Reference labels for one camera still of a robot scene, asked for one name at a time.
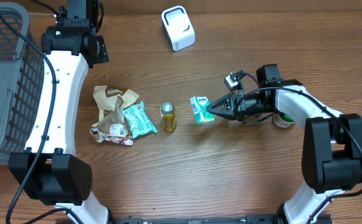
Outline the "green lid white jar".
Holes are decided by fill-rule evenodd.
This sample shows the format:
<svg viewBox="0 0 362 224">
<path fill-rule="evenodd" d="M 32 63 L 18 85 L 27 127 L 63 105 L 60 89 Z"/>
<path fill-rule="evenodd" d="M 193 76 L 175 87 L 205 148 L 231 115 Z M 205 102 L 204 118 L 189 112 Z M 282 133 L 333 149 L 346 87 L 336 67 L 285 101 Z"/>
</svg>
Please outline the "green lid white jar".
<svg viewBox="0 0 362 224">
<path fill-rule="evenodd" d="M 294 120 L 284 113 L 275 113 L 272 121 L 280 128 L 289 128 L 294 123 Z"/>
</svg>

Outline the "teal white small packet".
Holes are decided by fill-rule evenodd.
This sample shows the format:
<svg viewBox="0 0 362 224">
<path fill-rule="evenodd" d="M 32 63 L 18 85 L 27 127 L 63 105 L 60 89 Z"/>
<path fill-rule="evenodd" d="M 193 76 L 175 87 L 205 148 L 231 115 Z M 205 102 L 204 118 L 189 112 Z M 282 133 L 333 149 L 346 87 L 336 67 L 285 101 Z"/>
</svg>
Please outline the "teal white small packet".
<svg viewBox="0 0 362 224">
<path fill-rule="evenodd" d="M 206 110 L 206 107 L 210 104 L 206 96 L 192 96 L 190 103 L 197 124 L 214 121 L 214 115 Z"/>
</svg>

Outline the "yellow bottle with silver cap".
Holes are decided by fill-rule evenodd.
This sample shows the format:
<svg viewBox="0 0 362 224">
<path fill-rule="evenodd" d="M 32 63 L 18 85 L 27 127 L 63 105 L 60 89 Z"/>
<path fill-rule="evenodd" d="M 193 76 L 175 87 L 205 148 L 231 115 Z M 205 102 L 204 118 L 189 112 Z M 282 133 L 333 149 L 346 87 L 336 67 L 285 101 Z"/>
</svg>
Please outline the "yellow bottle with silver cap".
<svg viewBox="0 0 362 224">
<path fill-rule="evenodd" d="M 167 133 L 173 133 L 176 129 L 175 110 L 172 103 L 166 101 L 160 108 L 161 118 L 163 122 L 163 129 Z"/>
</svg>

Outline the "teal white large packet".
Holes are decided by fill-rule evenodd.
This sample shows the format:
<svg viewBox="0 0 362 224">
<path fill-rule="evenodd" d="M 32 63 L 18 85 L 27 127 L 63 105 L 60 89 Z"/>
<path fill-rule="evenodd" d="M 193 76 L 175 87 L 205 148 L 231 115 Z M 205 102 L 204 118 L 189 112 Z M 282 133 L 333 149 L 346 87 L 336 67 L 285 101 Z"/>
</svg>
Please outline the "teal white large packet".
<svg viewBox="0 0 362 224">
<path fill-rule="evenodd" d="M 121 112 L 128 121 L 133 139 L 149 133 L 157 133 L 156 127 L 145 112 L 144 101 L 131 105 Z"/>
</svg>

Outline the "brown snack package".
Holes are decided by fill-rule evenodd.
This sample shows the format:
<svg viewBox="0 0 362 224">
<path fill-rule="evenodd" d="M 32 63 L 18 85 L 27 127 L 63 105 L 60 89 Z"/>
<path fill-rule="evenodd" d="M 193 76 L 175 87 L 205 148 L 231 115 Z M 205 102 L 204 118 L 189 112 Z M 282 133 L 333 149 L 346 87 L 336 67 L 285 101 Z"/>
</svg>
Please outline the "brown snack package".
<svg viewBox="0 0 362 224">
<path fill-rule="evenodd" d="M 93 98 L 99 115 L 98 122 L 90 128 L 90 134 L 96 142 L 110 141 L 132 146 L 133 137 L 121 111 L 135 103 L 139 94 L 128 88 L 100 85 L 95 86 Z"/>
</svg>

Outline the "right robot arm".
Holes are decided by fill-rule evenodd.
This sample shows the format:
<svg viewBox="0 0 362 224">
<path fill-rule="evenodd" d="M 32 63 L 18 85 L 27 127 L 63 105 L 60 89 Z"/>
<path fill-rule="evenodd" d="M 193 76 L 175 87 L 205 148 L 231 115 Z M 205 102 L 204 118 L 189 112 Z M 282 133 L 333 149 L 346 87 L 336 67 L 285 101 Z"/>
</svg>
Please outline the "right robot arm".
<svg viewBox="0 0 362 224">
<path fill-rule="evenodd" d="M 240 70 L 225 77 L 229 94 L 206 106 L 206 111 L 245 122 L 266 114 L 277 126 L 295 123 L 304 131 L 304 181 L 274 215 L 247 215 L 247 223 L 331 223 L 321 212 L 336 198 L 362 194 L 362 118 L 343 114 L 313 97 L 302 83 L 284 80 L 277 64 L 263 65 L 252 78 L 258 88 L 244 91 Z"/>
</svg>

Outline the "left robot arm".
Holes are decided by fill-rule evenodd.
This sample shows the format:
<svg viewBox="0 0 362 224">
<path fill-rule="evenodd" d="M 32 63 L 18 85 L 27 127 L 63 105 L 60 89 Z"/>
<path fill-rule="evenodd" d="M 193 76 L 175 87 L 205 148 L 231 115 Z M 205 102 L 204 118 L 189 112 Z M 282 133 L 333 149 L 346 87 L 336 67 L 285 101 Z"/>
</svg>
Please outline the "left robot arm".
<svg viewBox="0 0 362 224">
<path fill-rule="evenodd" d="M 100 1 L 69 1 L 42 34 L 43 86 L 22 152 L 9 157 L 19 191 L 64 212 L 74 223 L 110 223 L 112 214 L 92 192 L 92 168 L 76 157 L 75 122 L 89 69 L 108 62 Z"/>
</svg>

